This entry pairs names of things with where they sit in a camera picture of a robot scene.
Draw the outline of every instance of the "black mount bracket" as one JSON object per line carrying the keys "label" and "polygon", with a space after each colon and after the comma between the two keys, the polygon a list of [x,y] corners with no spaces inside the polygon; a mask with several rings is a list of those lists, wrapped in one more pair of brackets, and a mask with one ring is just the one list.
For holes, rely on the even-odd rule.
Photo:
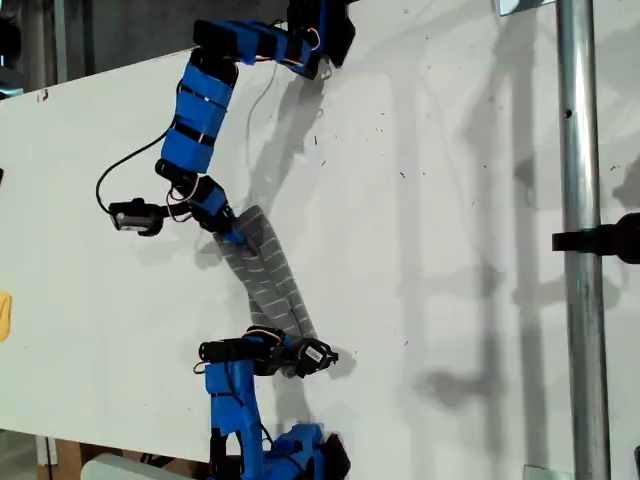
{"label": "black mount bracket", "polygon": [[629,213],[616,224],[555,233],[553,251],[617,255],[625,263],[640,264],[640,213]]}

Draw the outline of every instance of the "floor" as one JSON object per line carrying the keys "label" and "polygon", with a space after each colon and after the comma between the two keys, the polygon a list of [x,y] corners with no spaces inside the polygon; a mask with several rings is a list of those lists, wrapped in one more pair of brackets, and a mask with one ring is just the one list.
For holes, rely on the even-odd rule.
{"label": "floor", "polygon": [[0,431],[3,480],[36,480],[36,442],[32,435]]}

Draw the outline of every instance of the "metal pole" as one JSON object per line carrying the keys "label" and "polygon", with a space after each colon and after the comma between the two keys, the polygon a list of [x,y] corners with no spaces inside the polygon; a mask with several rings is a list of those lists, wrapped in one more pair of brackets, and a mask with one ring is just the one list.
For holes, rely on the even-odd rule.
{"label": "metal pole", "polygon": [[[600,224],[592,0],[556,2],[564,229]],[[565,254],[576,480],[610,480],[600,257]]]}

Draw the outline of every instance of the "robotic arm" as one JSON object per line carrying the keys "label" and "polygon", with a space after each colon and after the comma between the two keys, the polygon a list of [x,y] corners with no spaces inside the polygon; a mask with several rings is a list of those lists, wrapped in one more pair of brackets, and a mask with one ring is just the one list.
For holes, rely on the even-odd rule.
{"label": "robotic arm", "polygon": [[235,215],[224,189],[206,175],[238,78],[236,63],[273,60],[310,79],[323,57],[340,67],[355,36],[347,16],[351,1],[291,0],[287,31],[259,22],[197,21],[193,37],[198,47],[178,84],[175,116],[155,168],[171,182],[169,194],[178,192],[182,198],[174,206],[141,198],[112,203],[108,213],[116,229],[154,236],[165,218],[190,214],[205,230],[244,244],[233,228]]}
{"label": "robotic arm", "polygon": [[[320,425],[298,424],[275,441],[262,425],[254,375],[273,375],[291,367],[304,377],[338,360],[331,348],[312,338],[294,342],[282,331],[251,327],[242,338],[200,345],[207,363],[205,379],[211,395],[210,474],[216,480],[342,480],[350,469],[340,439],[324,441]],[[263,452],[262,435],[271,441]],[[228,457],[226,442],[236,434],[239,458]]]}

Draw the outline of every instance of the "yellow object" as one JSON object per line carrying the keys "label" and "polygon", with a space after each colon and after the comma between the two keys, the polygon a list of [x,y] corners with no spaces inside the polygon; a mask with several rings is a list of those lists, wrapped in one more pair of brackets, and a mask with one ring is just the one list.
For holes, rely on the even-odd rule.
{"label": "yellow object", "polygon": [[11,331],[11,295],[0,292],[0,342],[9,336]]}

